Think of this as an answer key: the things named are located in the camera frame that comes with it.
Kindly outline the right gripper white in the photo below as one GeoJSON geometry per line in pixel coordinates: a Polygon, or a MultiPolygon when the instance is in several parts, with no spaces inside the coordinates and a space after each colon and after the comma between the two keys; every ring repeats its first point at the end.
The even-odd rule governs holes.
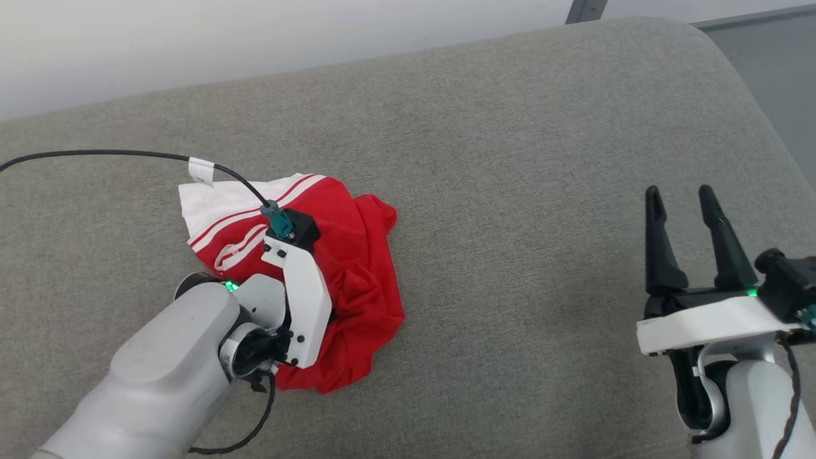
{"type": "Polygon", "coordinates": [[[715,253],[717,289],[684,291],[689,282],[666,232],[667,212],[659,188],[645,191],[645,291],[653,296],[645,304],[644,319],[636,323],[641,354],[773,332],[812,331],[814,291],[772,293],[753,286],[758,278],[714,190],[702,185],[697,197],[715,253]]]}

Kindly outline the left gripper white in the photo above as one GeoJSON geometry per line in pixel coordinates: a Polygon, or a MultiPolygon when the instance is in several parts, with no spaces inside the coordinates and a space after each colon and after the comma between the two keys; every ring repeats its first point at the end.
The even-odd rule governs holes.
{"type": "Polygon", "coordinates": [[[250,314],[237,328],[237,368],[310,368],[332,313],[328,287],[310,252],[281,241],[265,246],[262,262],[281,268],[284,279],[257,273],[237,288],[237,302],[250,314]]]}

